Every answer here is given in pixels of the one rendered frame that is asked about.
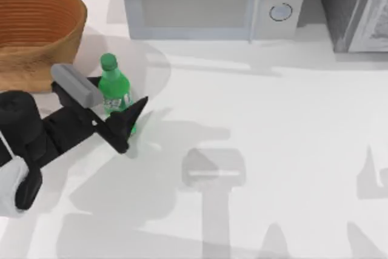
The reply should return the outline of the green bottle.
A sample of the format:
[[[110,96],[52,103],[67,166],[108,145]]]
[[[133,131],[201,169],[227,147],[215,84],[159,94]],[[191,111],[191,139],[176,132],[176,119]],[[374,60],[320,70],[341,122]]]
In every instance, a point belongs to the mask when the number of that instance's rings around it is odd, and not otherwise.
[[[120,71],[116,56],[105,53],[100,57],[102,68],[98,88],[103,95],[105,113],[122,112],[133,104],[131,85],[125,74]]]

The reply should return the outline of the pale grey rounded box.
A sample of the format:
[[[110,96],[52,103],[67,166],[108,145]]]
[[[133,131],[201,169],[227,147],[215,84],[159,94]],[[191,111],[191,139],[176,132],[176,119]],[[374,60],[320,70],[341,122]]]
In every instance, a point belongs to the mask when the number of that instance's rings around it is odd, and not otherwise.
[[[54,64],[51,74],[53,80],[83,108],[91,109],[102,104],[102,93],[73,65]]]

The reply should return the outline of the brown woven basket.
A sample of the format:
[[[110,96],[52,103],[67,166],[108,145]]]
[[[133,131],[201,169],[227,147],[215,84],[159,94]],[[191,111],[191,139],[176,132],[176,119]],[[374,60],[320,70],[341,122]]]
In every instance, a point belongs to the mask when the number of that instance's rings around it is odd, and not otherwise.
[[[82,0],[0,0],[0,91],[48,92],[52,65],[74,62],[86,20]]]

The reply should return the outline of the microwave glass door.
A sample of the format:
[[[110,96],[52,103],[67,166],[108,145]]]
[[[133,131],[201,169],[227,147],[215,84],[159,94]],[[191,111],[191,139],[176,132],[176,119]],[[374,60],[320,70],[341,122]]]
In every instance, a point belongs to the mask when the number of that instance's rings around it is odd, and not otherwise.
[[[250,40],[255,0],[124,0],[132,39]]]

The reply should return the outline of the pale microwave oven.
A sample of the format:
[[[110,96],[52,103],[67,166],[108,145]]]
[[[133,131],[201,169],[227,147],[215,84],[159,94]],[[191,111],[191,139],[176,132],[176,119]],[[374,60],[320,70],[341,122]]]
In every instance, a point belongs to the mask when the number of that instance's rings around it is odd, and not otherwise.
[[[269,16],[272,6],[287,3],[293,7],[292,16],[282,22],[275,22]],[[255,39],[287,39],[293,37],[299,20],[303,0],[260,0],[258,17],[256,20]]]

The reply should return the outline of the round microwave knob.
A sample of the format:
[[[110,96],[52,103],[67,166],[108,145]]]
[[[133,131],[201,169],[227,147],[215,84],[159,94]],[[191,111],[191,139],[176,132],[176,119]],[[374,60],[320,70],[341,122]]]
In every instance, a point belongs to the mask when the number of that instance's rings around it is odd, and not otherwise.
[[[293,7],[287,3],[277,4],[269,10],[270,18],[275,22],[282,22],[289,19],[293,14]]]

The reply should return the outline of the grey cabinet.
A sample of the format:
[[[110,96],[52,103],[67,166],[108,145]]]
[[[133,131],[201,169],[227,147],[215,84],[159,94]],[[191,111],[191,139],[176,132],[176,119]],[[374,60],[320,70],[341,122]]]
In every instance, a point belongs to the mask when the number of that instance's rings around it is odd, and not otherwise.
[[[388,53],[388,0],[321,0],[335,52]]]

